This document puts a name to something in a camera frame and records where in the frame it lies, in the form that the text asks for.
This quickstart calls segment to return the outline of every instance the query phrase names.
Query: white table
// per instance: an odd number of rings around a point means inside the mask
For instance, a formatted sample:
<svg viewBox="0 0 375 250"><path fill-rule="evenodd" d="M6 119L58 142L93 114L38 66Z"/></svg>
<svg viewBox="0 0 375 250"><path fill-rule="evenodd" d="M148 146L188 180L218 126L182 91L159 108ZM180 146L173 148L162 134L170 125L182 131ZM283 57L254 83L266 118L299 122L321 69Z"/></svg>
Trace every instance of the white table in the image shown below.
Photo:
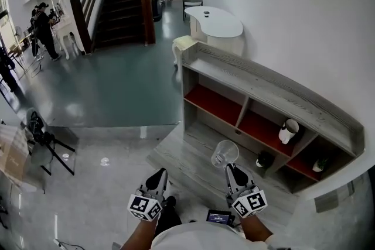
<svg viewBox="0 0 375 250"><path fill-rule="evenodd" d="M70 33L73 31L72 24L70 18L61 18L60 22L54 26L52 26L52 29L56 33L56 36L58 40L60 41L60 45L62 46L63 50L65 51L66 59L69 59L69 53L66 49L65 43L64 43L64 37L67 36L69 39L69 42L74 49L74 43L73 40L70 37Z"/></svg>
<svg viewBox="0 0 375 250"><path fill-rule="evenodd" d="M232 14L211 6L185 9L190 15L190 30L194 39L235 54L242 53L244 30L241 21Z"/></svg>

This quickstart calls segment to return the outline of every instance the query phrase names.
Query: red shelf back panel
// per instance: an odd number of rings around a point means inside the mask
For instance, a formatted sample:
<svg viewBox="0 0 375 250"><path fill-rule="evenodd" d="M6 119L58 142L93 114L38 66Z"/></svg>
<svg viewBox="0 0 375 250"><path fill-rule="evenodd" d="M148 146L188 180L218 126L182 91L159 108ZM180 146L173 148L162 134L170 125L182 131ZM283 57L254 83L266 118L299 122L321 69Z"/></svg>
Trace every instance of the red shelf back panel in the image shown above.
<svg viewBox="0 0 375 250"><path fill-rule="evenodd" d="M247 111L238 128L268 147L288 157L292 156L295 141L291 139L284 145L279 139L280 126L255 112Z"/></svg>
<svg viewBox="0 0 375 250"><path fill-rule="evenodd" d="M241 105L199 84L185 99L232 126L236 125L242 109Z"/></svg>
<svg viewBox="0 0 375 250"><path fill-rule="evenodd" d="M317 173L312 170L314 163L315 162L308 163L302 160L301 155L297 155L287 163L287 166L315 181L319 181L321 179L321 173Z"/></svg>

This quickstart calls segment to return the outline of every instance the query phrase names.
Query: staircase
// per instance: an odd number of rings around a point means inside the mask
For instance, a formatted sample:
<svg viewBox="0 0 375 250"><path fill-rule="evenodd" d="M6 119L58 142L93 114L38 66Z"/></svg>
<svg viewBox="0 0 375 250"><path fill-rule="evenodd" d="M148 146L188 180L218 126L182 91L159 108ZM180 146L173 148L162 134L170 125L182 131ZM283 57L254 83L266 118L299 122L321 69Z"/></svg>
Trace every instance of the staircase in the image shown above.
<svg viewBox="0 0 375 250"><path fill-rule="evenodd" d="M144 41L141 0L104 0L94 38L95 48Z"/></svg>

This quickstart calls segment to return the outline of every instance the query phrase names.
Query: tripod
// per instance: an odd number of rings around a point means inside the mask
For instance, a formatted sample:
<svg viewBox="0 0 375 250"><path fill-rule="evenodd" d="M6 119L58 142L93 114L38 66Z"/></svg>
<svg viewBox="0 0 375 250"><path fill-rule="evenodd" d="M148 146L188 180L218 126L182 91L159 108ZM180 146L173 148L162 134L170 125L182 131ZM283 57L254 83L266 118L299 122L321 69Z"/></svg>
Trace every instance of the tripod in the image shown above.
<svg viewBox="0 0 375 250"><path fill-rule="evenodd" d="M35 142L34 141L28 141L30 144L32 145L35 145ZM76 152L75 149L73 149L72 147L68 146L67 144L64 144L62 141L56 139L54 137L53 134L49 133L49 132L45 132L43 134L43 138L41 140L36 140L37 143L39 143L41 146L45 146L47 147L47 149L51 152L52 156L55 157L63 166L65 169L67 169L69 171L70 174L74 175L74 171L71 170L71 168L69 168L65 162L61 159L61 157L59 155L57 155L56 151L51 147L51 143L53 142L54 144L59 144L61 145L62 147L72 151L72 152ZM40 166L49 176L51 176L51 172L44 166Z"/></svg>

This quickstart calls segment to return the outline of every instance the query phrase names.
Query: white tile floor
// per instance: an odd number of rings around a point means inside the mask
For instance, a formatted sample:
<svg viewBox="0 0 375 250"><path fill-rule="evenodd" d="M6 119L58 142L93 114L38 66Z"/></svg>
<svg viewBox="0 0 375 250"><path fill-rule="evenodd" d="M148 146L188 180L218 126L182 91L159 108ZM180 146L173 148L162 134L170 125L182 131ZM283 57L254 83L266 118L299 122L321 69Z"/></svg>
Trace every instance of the white tile floor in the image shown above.
<svg viewBox="0 0 375 250"><path fill-rule="evenodd" d="M131 193L152 167L149 152L173 127L148 129L77 129L77 153L68 161L75 165L71 176L56 160L52 176L45 176L46 194L21 193L1 176L0 194L10 215L2 215L9 230L0 226L0 244L7 250L56 250L53 239L81 245L86 250L111 249L123 244L138 220L126 210ZM101 159L107 157L107 166ZM202 220L206 208L180 193L177 210L182 220ZM356 192L334 210L317 214L312 201L301 201L288 226L288 233L318 250L362 249L373 220L371 188L367 175Z"/></svg>

